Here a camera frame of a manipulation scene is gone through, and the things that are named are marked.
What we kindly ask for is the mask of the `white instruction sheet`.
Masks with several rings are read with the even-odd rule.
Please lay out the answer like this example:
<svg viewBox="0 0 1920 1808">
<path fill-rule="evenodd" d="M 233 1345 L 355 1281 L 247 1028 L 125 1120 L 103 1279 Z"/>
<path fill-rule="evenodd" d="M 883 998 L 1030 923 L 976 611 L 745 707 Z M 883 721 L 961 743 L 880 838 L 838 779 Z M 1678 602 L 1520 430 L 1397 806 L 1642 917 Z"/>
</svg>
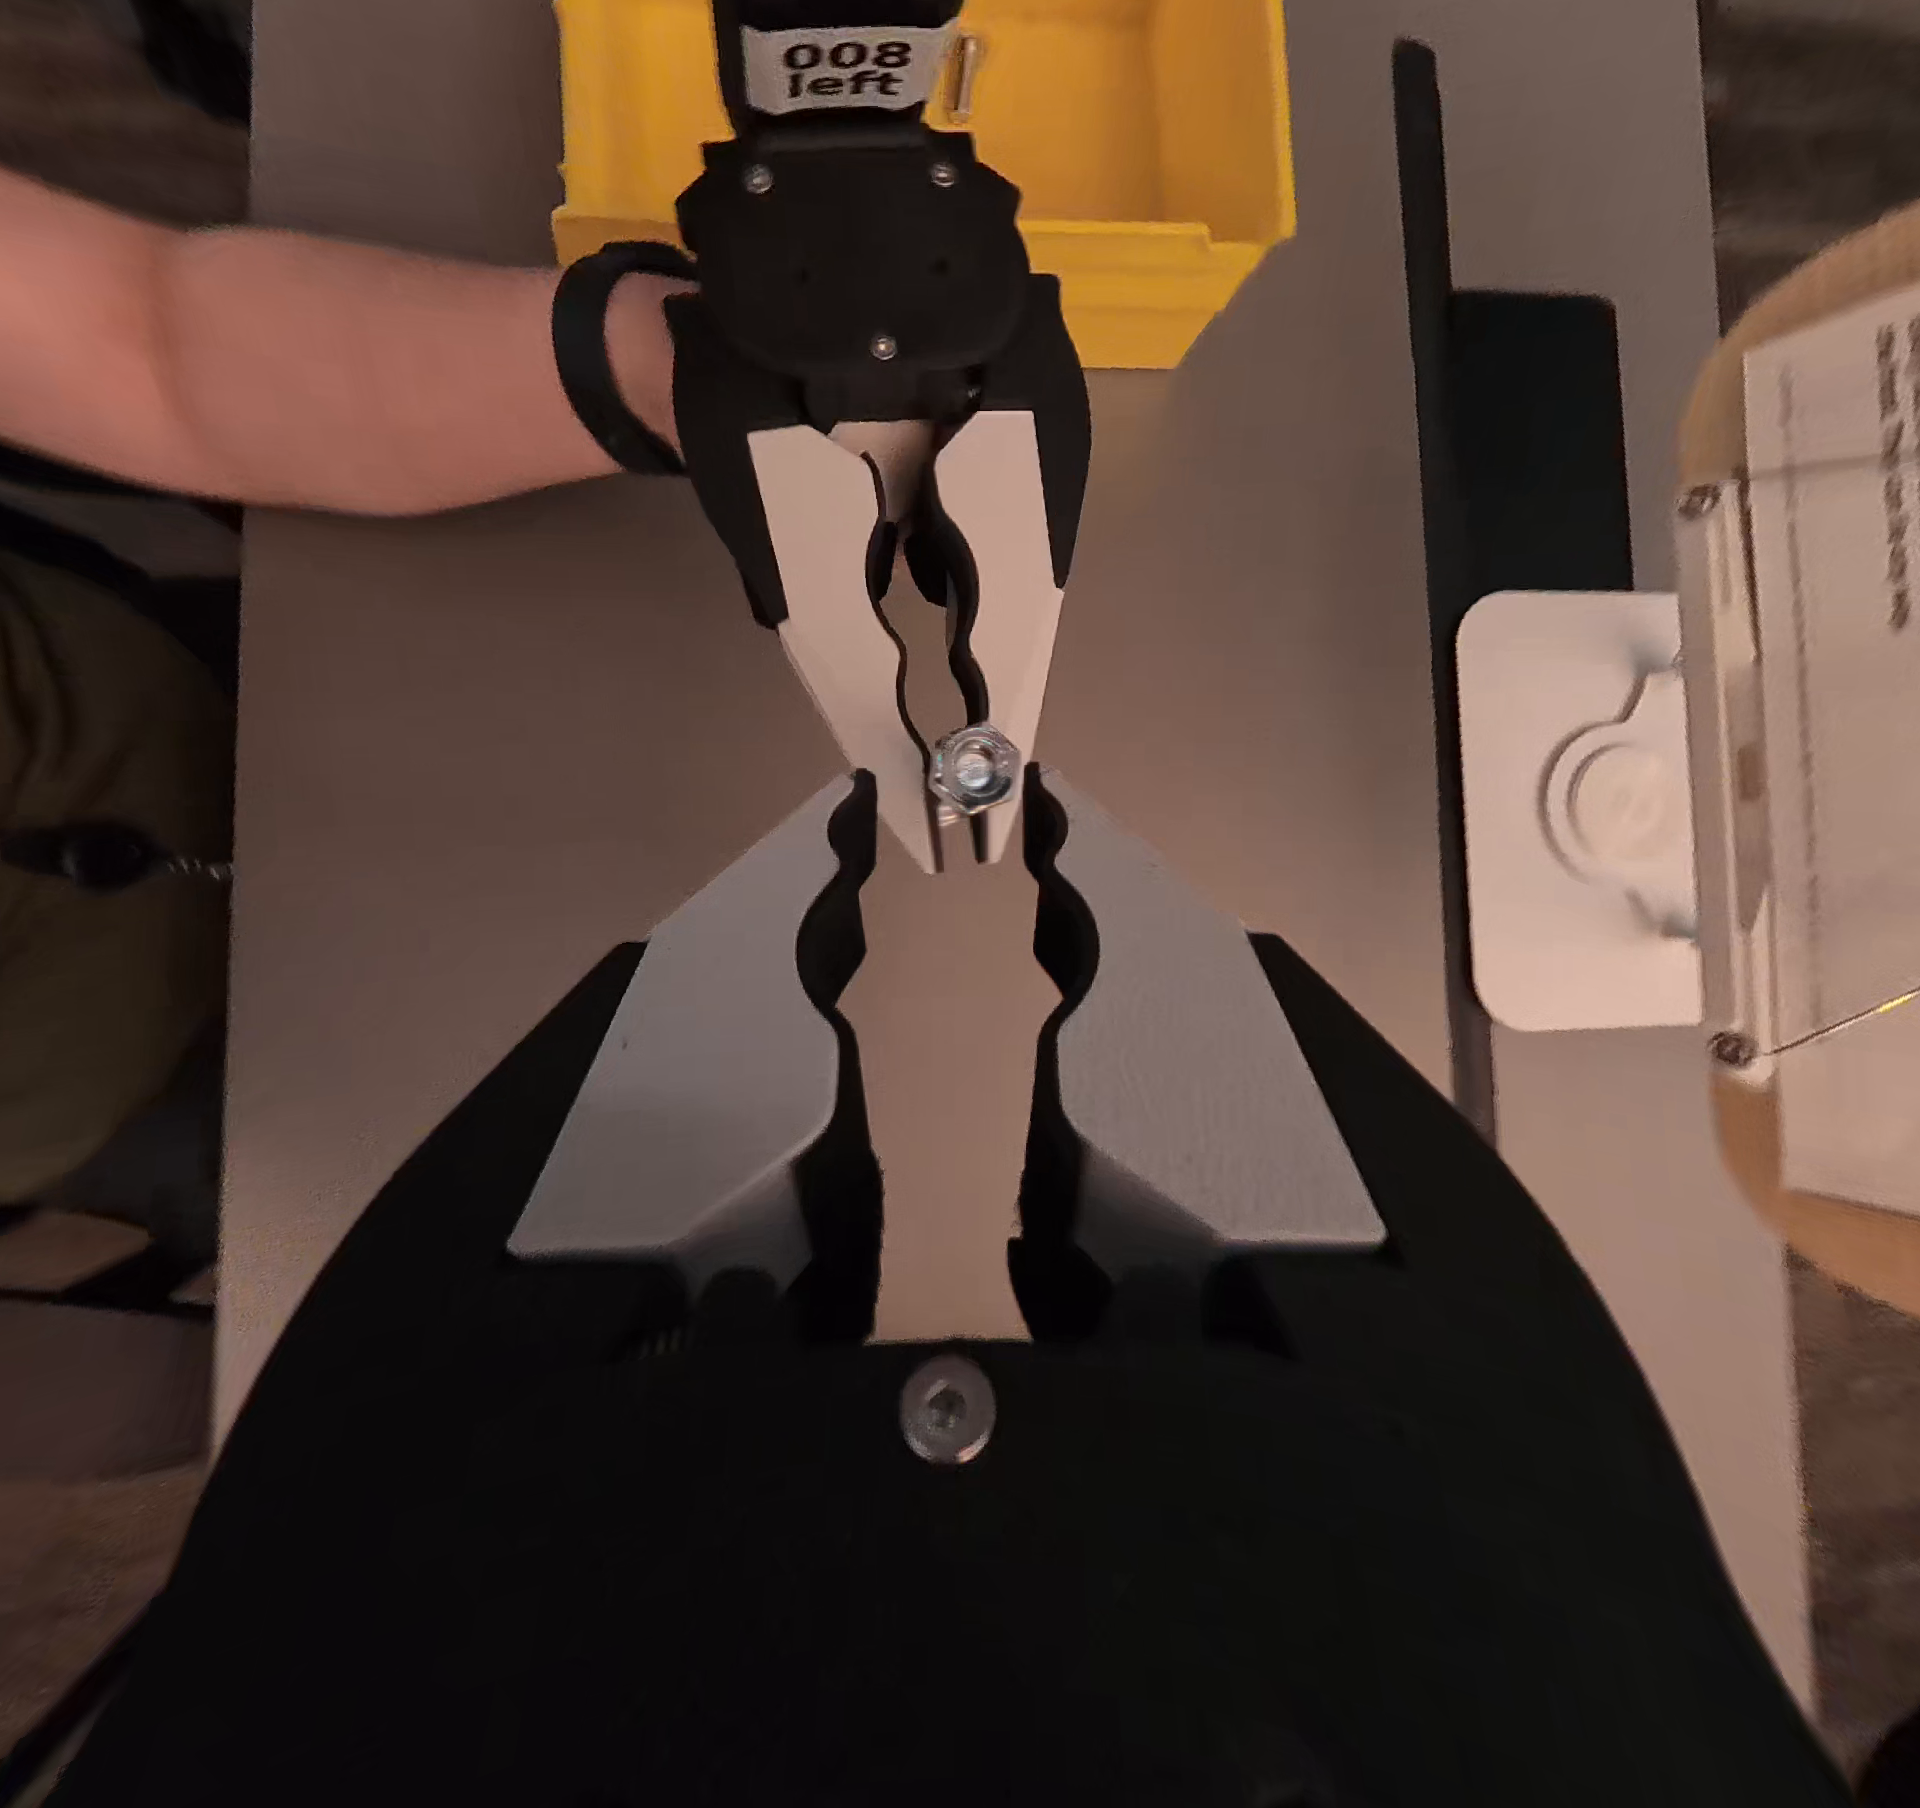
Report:
<svg viewBox="0 0 1920 1808">
<path fill-rule="evenodd" d="M 1750 353 L 1764 1009 L 1794 1192 L 1917 1196 L 1917 296 Z"/>
</svg>

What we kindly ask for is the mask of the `white page ledge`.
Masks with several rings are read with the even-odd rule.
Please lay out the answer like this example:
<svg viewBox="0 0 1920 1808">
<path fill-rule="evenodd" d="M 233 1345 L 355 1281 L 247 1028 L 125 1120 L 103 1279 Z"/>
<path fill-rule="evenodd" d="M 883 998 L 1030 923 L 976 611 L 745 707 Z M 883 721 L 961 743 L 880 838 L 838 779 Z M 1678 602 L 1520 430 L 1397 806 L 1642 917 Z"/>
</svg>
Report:
<svg viewBox="0 0 1920 1808">
<path fill-rule="evenodd" d="M 1747 483 L 1704 520 L 1673 517 L 1686 692 L 1704 1025 L 1779 1046 L 1764 671 Z M 1742 1070 L 1770 1085 L 1777 1060 Z"/>
</svg>

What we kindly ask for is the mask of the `black table strip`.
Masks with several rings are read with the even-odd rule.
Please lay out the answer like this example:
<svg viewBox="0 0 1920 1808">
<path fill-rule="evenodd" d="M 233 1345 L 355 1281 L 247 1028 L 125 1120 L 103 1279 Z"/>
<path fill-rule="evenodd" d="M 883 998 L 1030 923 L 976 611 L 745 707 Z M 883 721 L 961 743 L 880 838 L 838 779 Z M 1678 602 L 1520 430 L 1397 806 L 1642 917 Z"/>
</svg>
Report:
<svg viewBox="0 0 1920 1808">
<path fill-rule="evenodd" d="M 1492 1018 L 1471 964 L 1455 639 L 1476 572 L 1453 442 L 1453 275 L 1439 62 L 1427 43 L 1397 40 L 1389 76 L 1415 379 L 1452 1101 L 1484 1142 L 1496 1143 Z"/>
</svg>

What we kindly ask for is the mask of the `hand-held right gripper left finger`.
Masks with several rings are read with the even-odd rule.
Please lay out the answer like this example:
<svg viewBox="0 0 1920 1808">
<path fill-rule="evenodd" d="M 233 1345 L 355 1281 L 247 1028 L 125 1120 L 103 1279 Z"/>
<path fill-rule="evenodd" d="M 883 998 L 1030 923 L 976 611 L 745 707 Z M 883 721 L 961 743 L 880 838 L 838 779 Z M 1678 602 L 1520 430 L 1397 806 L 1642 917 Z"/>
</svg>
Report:
<svg viewBox="0 0 1920 1808">
<path fill-rule="evenodd" d="M 867 957 L 877 779 L 840 774 L 645 942 L 509 1250 L 751 1274 L 800 1336 L 873 1336 L 878 1162 L 841 1011 Z"/>
</svg>

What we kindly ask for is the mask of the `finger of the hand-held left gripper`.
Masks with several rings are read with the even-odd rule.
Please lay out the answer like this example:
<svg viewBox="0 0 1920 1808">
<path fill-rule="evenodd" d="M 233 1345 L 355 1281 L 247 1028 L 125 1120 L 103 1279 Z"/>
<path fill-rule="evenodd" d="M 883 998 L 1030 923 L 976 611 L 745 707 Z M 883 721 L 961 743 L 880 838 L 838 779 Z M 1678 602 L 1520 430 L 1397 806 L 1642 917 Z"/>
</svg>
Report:
<svg viewBox="0 0 1920 1808">
<path fill-rule="evenodd" d="M 931 424 L 787 424 L 748 437 L 786 599 L 786 657 L 846 763 L 874 777 L 878 819 L 926 875 L 944 865 L 939 825 L 883 595 L 931 446 Z"/>
<path fill-rule="evenodd" d="M 1004 808 L 969 821 L 946 817 L 931 800 L 942 853 L 948 827 L 961 825 L 972 860 L 993 863 L 1017 830 L 1060 621 L 1037 421 L 1025 409 L 982 406 L 949 431 L 926 421 L 903 424 L 931 424 L 932 446 L 920 493 L 899 524 L 899 595 L 913 595 L 925 574 L 935 582 L 946 617 L 944 679 L 964 719 L 949 727 L 918 724 L 910 692 L 925 629 L 908 608 L 899 611 L 902 710 L 926 758 L 935 740 L 972 722 L 996 724 L 1021 748 L 1021 792 Z"/>
</svg>

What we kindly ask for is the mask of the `white stand base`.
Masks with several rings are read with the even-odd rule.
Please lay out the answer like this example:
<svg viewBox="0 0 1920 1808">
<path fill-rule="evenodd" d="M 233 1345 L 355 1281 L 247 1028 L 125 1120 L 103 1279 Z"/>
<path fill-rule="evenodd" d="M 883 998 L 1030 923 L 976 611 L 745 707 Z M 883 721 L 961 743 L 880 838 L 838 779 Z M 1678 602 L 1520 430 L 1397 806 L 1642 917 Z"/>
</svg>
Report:
<svg viewBox="0 0 1920 1808">
<path fill-rule="evenodd" d="M 1500 592 L 1455 638 L 1471 975 L 1517 1032 L 1704 1018 L 1678 595 Z"/>
</svg>

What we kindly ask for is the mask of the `yellow plastic bin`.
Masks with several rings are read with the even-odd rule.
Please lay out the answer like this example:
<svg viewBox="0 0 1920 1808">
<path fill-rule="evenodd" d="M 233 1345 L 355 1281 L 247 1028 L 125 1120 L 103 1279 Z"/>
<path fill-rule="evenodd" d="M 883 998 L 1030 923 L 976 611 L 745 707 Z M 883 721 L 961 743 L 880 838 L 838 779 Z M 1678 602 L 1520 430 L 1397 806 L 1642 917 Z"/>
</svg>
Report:
<svg viewBox="0 0 1920 1808">
<path fill-rule="evenodd" d="M 556 0 L 556 25 L 556 259 L 676 242 L 703 143 L 731 133 L 711 0 Z M 959 28 L 988 41 L 969 126 L 942 103 Z M 1296 230 L 1283 0 L 964 0 L 932 34 L 925 121 L 1021 190 L 1088 371 L 1175 368 Z"/>
</svg>

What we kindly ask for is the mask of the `instruction sheet on wooden board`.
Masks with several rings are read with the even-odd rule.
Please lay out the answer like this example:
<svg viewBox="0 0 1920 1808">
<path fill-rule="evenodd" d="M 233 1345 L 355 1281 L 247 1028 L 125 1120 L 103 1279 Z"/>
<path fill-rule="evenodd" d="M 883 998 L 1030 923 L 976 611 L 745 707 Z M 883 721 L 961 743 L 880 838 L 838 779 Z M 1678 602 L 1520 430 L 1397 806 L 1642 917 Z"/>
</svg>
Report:
<svg viewBox="0 0 1920 1808">
<path fill-rule="evenodd" d="M 1908 290 L 1917 279 L 1917 204 L 1855 230 L 1762 292 L 1693 381 L 1678 428 L 1678 493 L 1731 483 L 1746 467 L 1743 358 L 1757 346 Z M 1825 1277 L 1917 1315 L 1917 1223 L 1873 1207 L 1799 1194 L 1783 1181 L 1779 1099 L 1769 1085 L 1712 1066 L 1720 1158 L 1764 1227 Z"/>
</svg>

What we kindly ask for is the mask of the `person's olive shirt torso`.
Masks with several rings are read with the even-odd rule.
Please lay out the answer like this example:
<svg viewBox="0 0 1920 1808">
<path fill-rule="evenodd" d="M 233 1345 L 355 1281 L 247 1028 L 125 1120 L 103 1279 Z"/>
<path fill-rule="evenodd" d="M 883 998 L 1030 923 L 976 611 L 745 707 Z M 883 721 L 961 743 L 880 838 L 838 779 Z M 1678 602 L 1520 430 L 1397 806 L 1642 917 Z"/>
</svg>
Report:
<svg viewBox="0 0 1920 1808">
<path fill-rule="evenodd" d="M 131 825 L 229 845 L 233 707 L 172 634 L 94 582 L 4 555 L 4 834 Z M 3 1194 L 35 1207 L 174 1082 L 227 996 L 227 901 L 197 878 L 116 894 L 4 867 Z"/>
</svg>

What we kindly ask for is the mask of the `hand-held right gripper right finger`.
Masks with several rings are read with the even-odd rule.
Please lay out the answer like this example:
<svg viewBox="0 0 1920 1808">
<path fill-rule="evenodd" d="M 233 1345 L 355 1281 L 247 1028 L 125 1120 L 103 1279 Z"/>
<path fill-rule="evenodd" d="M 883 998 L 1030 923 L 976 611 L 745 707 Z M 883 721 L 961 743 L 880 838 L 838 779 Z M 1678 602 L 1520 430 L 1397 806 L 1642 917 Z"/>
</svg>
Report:
<svg viewBox="0 0 1920 1808">
<path fill-rule="evenodd" d="M 1037 1342 L 1132 1309 L 1208 1325 L 1265 1257 L 1373 1254 L 1385 1221 L 1254 935 L 1066 777 L 1025 772 L 1035 1049 L 1009 1274 Z"/>
</svg>

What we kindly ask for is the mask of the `person's left forearm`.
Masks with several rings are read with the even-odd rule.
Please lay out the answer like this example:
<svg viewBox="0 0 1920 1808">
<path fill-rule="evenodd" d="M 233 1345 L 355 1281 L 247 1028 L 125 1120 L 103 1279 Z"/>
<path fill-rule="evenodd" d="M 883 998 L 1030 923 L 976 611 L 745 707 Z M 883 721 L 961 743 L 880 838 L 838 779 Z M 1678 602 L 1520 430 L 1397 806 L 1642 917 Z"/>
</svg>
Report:
<svg viewBox="0 0 1920 1808">
<path fill-rule="evenodd" d="M 561 271 L 231 225 L 3 176 L 3 437 L 204 499 L 418 517 L 608 478 Z"/>
</svg>

